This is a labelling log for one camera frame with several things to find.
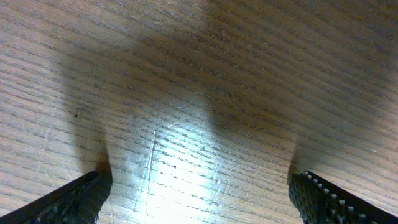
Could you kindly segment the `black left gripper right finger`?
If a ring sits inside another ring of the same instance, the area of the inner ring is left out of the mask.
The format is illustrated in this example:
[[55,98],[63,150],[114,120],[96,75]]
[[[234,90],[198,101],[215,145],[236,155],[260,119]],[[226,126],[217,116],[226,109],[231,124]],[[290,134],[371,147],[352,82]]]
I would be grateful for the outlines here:
[[305,171],[289,179],[289,199],[306,224],[397,224],[397,217]]

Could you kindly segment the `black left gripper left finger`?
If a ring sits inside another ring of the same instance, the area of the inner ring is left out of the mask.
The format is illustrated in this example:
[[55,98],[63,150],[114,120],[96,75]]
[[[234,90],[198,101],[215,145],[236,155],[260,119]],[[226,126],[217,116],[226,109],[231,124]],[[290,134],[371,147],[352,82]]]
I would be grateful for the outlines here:
[[112,176],[91,171],[47,195],[1,217],[1,223],[92,224],[108,199]]

